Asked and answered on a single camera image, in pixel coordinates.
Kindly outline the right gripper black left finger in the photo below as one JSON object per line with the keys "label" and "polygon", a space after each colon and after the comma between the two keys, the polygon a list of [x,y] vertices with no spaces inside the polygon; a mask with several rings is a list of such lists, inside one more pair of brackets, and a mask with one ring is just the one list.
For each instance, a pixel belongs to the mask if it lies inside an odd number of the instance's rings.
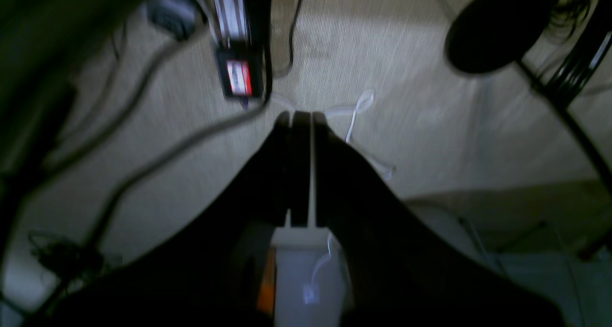
{"label": "right gripper black left finger", "polygon": [[31,327],[271,326],[258,311],[274,230],[285,223],[290,113],[192,222],[135,261],[58,298]]}

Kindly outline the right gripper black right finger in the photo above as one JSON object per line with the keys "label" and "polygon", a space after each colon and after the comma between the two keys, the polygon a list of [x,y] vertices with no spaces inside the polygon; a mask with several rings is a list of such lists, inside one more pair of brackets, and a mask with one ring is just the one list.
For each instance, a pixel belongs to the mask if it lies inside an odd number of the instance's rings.
{"label": "right gripper black right finger", "polygon": [[559,307],[465,256],[421,222],[313,113],[317,224],[350,271],[341,327],[563,327]]}

